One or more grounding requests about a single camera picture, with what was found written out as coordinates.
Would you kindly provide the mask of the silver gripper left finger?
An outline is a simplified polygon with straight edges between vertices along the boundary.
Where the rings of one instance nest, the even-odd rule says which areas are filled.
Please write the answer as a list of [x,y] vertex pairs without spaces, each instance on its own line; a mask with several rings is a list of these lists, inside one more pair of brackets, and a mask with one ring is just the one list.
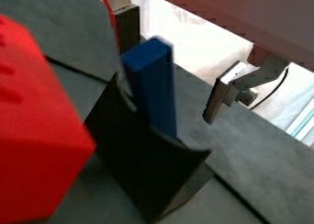
[[141,43],[141,7],[131,0],[102,0],[107,8],[119,53]]

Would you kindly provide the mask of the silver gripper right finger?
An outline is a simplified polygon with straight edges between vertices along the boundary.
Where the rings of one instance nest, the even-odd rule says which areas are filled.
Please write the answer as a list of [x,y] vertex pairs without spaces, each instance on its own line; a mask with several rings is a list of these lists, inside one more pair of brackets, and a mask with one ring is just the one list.
[[224,105],[232,106],[241,101],[250,106],[258,97],[253,88],[273,82],[291,64],[289,60],[269,51],[254,50],[252,56],[262,59],[260,65],[237,61],[216,80],[202,113],[209,124],[214,123]]

